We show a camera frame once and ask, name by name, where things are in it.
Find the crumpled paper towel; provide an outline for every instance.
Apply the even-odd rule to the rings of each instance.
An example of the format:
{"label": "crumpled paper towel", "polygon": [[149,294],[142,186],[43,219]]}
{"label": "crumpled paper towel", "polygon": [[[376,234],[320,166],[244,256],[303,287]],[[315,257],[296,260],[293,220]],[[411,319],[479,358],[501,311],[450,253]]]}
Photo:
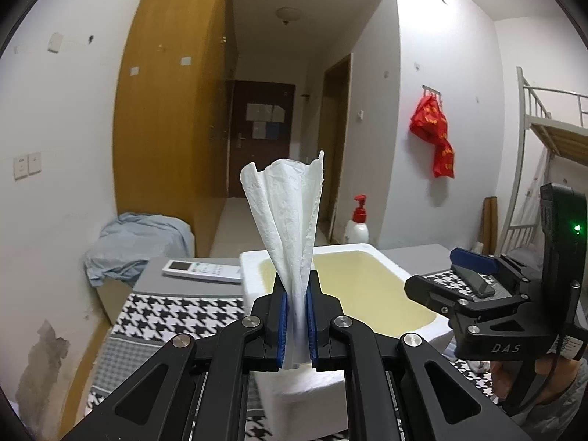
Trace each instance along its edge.
{"label": "crumpled paper towel", "polygon": [[305,297],[323,187],[323,151],[310,165],[280,159],[258,172],[252,162],[241,170],[240,178],[263,244],[288,295],[283,368],[296,368],[310,360]]}

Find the red plastic bag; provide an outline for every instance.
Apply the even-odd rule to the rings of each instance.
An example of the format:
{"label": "red plastic bag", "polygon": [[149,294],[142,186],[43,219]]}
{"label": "red plastic bag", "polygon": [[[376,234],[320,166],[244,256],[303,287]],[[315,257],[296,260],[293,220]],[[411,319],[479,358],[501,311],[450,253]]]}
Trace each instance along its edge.
{"label": "red plastic bag", "polygon": [[436,178],[441,176],[455,178],[453,173],[455,155],[447,140],[447,119],[433,94],[426,94],[419,101],[415,113],[410,118],[410,131],[423,141],[435,146],[433,175]]}

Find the wall stain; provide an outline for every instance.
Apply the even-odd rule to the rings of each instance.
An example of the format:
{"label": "wall stain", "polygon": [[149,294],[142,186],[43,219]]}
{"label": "wall stain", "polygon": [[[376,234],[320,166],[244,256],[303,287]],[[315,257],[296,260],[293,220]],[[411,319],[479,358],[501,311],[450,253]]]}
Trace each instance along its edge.
{"label": "wall stain", "polygon": [[18,383],[15,398],[24,424],[32,433],[40,435],[49,394],[57,381],[62,360],[68,354],[69,341],[57,338],[47,320],[37,333],[39,341],[29,351],[29,363]]}

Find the bunk bed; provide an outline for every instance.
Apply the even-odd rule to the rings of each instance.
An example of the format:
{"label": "bunk bed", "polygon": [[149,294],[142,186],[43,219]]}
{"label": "bunk bed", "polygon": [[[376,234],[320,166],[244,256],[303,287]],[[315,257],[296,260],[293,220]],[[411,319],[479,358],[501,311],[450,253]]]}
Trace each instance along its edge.
{"label": "bunk bed", "polygon": [[[543,171],[543,183],[549,182],[549,169],[554,156],[572,160],[584,166],[588,166],[588,96],[546,87],[536,87],[528,83],[524,78],[522,68],[517,68],[519,85],[519,147],[514,173],[513,188],[506,212],[505,222],[496,244],[496,256],[506,253],[525,265],[535,266],[540,269],[543,262],[543,254],[539,253],[540,245],[534,244],[536,236],[540,234],[540,213],[538,194],[536,210],[532,223],[513,223],[515,205],[519,198],[520,180],[523,171],[525,137],[528,130],[539,138],[548,151],[545,169]],[[579,125],[565,123],[552,119],[551,113],[543,105],[537,92],[559,93],[574,96],[577,99]]]}

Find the gray sleeve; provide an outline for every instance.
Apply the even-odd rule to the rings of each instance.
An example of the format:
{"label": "gray sleeve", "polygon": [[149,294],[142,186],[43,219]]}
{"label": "gray sleeve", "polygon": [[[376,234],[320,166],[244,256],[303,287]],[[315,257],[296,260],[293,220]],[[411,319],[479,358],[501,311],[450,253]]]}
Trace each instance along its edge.
{"label": "gray sleeve", "polygon": [[548,405],[536,405],[521,427],[533,441],[555,441],[576,415],[588,381],[588,366],[581,360],[580,370],[571,386]]}

